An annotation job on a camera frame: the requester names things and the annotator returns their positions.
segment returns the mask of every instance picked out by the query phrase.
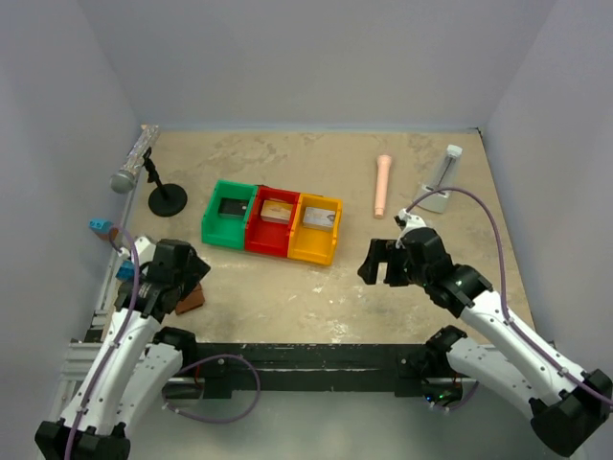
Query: round black base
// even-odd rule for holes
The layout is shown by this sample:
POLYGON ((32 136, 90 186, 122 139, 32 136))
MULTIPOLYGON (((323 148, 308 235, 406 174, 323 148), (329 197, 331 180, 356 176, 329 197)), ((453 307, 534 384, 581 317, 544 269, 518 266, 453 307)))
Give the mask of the round black base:
POLYGON ((160 189, 155 189, 149 195, 149 209, 151 212, 161 218, 169 218, 179 214, 185 205, 188 203, 188 194, 180 185, 164 184, 164 190, 168 194, 168 198, 164 199, 160 189))

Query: black stand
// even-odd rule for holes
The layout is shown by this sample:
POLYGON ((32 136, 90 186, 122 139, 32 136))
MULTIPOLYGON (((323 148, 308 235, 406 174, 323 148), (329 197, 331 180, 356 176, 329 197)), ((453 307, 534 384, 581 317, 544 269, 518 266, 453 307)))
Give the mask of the black stand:
POLYGON ((144 155, 145 163, 143 165, 149 174, 147 182, 155 182, 157 186, 157 189, 149 195, 149 209, 153 214, 162 218, 179 214, 188 202, 188 194, 180 185, 164 185, 150 157, 151 148, 144 155))

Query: blue block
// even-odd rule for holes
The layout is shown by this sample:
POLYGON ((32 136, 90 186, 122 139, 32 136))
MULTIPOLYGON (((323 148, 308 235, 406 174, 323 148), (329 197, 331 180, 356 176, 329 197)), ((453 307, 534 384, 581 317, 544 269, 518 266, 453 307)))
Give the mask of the blue block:
POLYGON ((131 261, 124 261, 122 266, 119 267, 115 278, 119 281, 132 280, 134 278, 134 264, 131 261))
POLYGON ((108 235, 112 226, 113 222, 104 218, 92 218, 89 221, 89 229, 98 235, 108 235))

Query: beige table surface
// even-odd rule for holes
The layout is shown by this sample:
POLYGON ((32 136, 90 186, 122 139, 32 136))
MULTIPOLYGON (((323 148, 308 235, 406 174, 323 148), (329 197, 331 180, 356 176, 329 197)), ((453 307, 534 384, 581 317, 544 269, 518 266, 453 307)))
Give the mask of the beige table surface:
MULTIPOLYGON (((501 226, 511 308, 532 325, 530 310, 478 133, 163 132, 154 150, 162 179, 188 192, 173 218, 148 209, 144 184, 130 222, 133 234, 190 242, 212 266, 203 281, 206 304, 165 325, 200 341, 416 343, 454 324, 484 338, 433 305, 418 287, 365 286, 356 270, 371 238, 397 238, 394 213, 414 198, 448 144, 464 149, 456 185, 477 194, 501 226), (375 159, 394 157, 386 218, 373 218, 375 159), (343 200, 332 266, 260 256, 204 244, 200 221, 216 181, 265 184, 343 200)), ((454 262, 472 265, 499 288, 493 232, 476 203, 450 198, 442 215, 418 214, 439 232, 454 262)))

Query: beige cylindrical object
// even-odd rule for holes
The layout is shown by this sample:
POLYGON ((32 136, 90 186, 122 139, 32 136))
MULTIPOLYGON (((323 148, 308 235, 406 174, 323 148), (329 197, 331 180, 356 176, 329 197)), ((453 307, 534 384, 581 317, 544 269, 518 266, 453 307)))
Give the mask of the beige cylindrical object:
POLYGON ((383 219, 385 200, 387 198, 387 180, 390 176, 392 157, 390 155, 379 155, 376 158, 376 165, 378 169, 376 172, 375 218, 383 219))

